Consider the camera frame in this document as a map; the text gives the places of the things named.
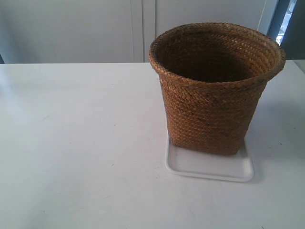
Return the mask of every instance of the white tabletop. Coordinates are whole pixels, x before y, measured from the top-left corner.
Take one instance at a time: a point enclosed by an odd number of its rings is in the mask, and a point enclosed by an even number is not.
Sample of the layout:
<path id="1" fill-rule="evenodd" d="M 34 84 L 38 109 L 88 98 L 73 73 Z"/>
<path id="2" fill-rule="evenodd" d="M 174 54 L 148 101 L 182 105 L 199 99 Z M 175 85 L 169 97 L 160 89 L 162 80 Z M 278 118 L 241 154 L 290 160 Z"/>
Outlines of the white tabletop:
<path id="1" fill-rule="evenodd" d="M 247 133 L 255 176 L 170 173 L 148 63 L 0 66 L 3 229 L 303 229 L 305 75 L 288 61 Z"/>

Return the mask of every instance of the white tray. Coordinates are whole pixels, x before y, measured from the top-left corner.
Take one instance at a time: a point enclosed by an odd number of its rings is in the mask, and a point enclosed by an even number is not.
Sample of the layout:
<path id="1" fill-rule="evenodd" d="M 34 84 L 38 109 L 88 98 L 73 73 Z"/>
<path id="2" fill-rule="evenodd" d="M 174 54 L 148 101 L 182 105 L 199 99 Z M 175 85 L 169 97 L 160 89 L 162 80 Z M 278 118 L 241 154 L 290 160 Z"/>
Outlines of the white tray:
<path id="1" fill-rule="evenodd" d="M 236 155 L 220 156 L 176 147 L 168 138 L 166 151 L 166 167 L 178 175 L 236 182 L 246 182 L 254 176 L 245 143 Z"/>

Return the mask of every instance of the basket rim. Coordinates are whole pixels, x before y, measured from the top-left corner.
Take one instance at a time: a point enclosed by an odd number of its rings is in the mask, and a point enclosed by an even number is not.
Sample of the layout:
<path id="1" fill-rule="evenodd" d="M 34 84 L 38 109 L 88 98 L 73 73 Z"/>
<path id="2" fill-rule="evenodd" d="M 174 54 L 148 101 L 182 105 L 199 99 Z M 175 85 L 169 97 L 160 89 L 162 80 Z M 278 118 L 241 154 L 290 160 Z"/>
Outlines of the basket rim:
<path id="1" fill-rule="evenodd" d="M 228 81 L 228 82 L 204 82 L 204 81 L 197 81 L 193 80 L 191 78 L 187 78 L 184 76 L 180 76 L 176 73 L 171 72 L 170 70 L 166 69 L 161 63 L 157 61 L 156 58 L 156 49 L 160 45 L 160 43 L 167 38 L 170 38 L 176 33 L 177 31 L 183 30 L 185 28 L 193 27 L 194 29 L 202 28 L 203 26 L 218 26 L 228 29 L 235 29 L 238 31 L 246 32 L 261 41 L 265 42 L 268 45 L 271 45 L 275 50 L 277 54 L 278 62 L 274 64 L 274 67 L 271 68 L 269 71 L 260 74 L 258 76 L 254 76 L 251 78 L 243 79 L 240 81 Z M 232 23 L 227 22 L 204 22 L 204 23 L 192 23 L 192 24 L 185 24 L 180 25 L 177 27 L 174 27 L 161 35 L 159 35 L 150 45 L 149 48 L 149 61 L 153 67 L 153 69 L 158 73 L 165 76 L 166 79 L 171 80 L 171 83 L 179 84 L 180 86 L 185 86 L 188 88 L 198 88 L 198 89 L 233 89 L 233 88 L 241 88 L 246 86 L 251 86 L 253 84 L 261 84 L 266 83 L 267 81 L 271 80 L 273 77 L 275 77 L 283 68 L 285 65 L 285 52 L 284 50 L 270 37 L 266 36 L 263 33 L 260 33 L 258 31 L 255 31 L 253 29 L 236 25 Z"/>

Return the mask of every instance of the wicker basket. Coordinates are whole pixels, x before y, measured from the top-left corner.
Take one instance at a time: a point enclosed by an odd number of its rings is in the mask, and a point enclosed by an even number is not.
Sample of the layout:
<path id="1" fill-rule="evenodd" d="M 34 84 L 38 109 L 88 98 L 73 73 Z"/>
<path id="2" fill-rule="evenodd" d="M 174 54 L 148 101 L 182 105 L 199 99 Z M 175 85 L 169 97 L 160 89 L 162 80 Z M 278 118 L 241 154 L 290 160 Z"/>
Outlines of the wicker basket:
<path id="1" fill-rule="evenodd" d="M 285 53 L 265 35 L 229 23 L 188 24 L 151 44 L 172 144 L 236 154 L 269 80 Z"/>

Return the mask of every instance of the basket opening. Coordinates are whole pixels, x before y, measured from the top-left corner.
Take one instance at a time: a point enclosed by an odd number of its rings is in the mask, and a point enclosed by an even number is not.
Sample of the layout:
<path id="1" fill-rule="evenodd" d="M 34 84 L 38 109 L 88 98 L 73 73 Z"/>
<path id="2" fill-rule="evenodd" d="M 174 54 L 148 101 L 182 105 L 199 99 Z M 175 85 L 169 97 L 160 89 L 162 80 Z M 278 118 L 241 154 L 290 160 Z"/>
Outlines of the basket opening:
<path id="1" fill-rule="evenodd" d="M 233 82 L 256 77 L 277 64 L 272 45 L 244 31 L 213 28 L 165 35 L 154 57 L 165 69 L 203 82 Z"/>

